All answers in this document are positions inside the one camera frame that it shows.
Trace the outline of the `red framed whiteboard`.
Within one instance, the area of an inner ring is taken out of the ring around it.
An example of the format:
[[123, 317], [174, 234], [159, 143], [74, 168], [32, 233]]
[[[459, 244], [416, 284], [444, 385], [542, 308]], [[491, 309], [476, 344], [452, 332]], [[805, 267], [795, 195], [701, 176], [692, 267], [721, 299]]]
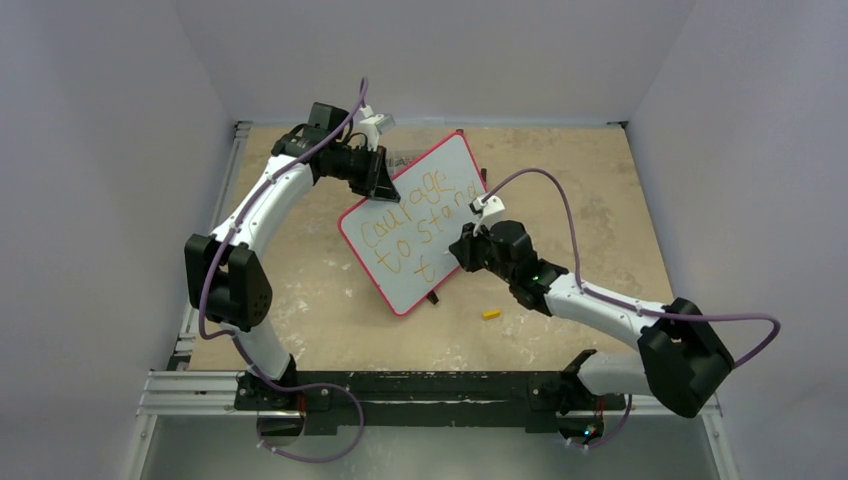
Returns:
[[486, 186], [461, 132], [392, 182], [399, 202], [361, 200], [339, 217], [338, 229], [389, 309], [404, 316], [459, 268], [448, 247], [475, 220], [469, 204]]

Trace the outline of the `yellow marker cap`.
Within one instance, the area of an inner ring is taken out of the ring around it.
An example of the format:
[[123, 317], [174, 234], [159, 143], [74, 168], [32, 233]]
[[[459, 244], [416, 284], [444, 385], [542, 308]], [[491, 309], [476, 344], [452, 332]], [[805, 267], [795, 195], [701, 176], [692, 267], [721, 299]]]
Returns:
[[481, 318], [483, 320], [493, 320], [493, 319], [498, 318], [501, 314], [502, 314], [501, 310], [491, 310], [491, 311], [484, 312], [481, 315]]

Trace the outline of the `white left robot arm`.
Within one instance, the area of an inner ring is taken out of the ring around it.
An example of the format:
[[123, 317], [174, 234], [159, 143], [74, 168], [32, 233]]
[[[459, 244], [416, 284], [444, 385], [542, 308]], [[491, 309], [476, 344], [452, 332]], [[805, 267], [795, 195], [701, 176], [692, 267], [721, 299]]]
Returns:
[[308, 120], [274, 143], [263, 173], [230, 216], [186, 241], [189, 301], [200, 336], [229, 338], [272, 408], [289, 407], [304, 388], [267, 318], [273, 292], [261, 258], [293, 206], [322, 178], [344, 181], [365, 199], [399, 202], [379, 142], [394, 125], [391, 115], [366, 103], [355, 112], [314, 103]]

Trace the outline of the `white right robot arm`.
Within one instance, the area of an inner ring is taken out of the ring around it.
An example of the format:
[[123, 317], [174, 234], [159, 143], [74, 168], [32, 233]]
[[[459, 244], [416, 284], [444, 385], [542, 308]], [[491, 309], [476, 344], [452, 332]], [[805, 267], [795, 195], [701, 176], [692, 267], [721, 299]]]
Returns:
[[503, 280], [522, 307], [576, 321], [632, 348], [579, 361], [561, 381], [573, 406], [605, 394], [650, 395], [693, 418], [734, 368], [729, 350], [692, 302], [642, 301], [581, 283], [575, 272], [542, 259], [520, 222], [490, 228], [467, 223], [448, 251], [463, 270], [486, 270]]

